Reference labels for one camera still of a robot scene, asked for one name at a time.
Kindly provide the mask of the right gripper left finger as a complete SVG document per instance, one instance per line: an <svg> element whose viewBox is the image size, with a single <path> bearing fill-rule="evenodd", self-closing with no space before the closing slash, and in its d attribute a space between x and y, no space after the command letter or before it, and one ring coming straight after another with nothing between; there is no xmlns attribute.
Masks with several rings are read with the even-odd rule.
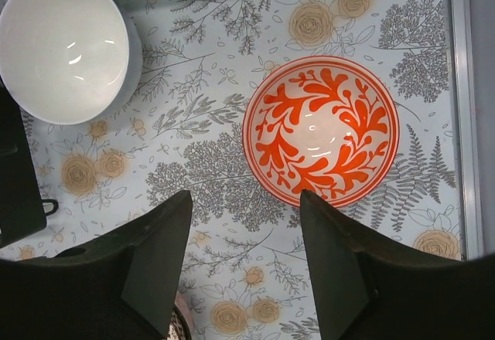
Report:
<svg viewBox="0 0 495 340"><path fill-rule="evenodd" d="M54 257L1 262L3 339L164 339L193 200L145 215Z"/></svg>

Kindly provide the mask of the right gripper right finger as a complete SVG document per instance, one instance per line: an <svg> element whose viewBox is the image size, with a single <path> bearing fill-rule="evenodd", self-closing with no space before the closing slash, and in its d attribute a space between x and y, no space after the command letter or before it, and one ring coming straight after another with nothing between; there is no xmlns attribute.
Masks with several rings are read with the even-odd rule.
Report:
<svg viewBox="0 0 495 340"><path fill-rule="evenodd" d="M300 219L324 339L492 339L494 258L396 242L305 190Z"/></svg>

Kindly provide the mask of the black wire dish rack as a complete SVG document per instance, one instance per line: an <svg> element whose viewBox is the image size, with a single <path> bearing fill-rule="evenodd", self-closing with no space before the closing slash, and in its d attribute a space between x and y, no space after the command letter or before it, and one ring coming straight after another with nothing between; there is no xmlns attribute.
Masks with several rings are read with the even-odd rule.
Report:
<svg viewBox="0 0 495 340"><path fill-rule="evenodd" d="M47 225L59 208L43 199L22 116L9 92L1 89L1 247L31 236Z"/></svg>

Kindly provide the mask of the plain white bowl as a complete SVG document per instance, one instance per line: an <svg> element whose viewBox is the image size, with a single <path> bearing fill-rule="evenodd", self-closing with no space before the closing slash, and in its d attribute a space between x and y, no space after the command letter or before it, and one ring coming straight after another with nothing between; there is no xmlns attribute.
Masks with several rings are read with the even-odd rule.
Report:
<svg viewBox="0 0 495 340"><path fill-rule="evenodd" d="M14 101L50 124L123 108L142 75L142 43L114 0L8 0L1 78Z"/></svg>

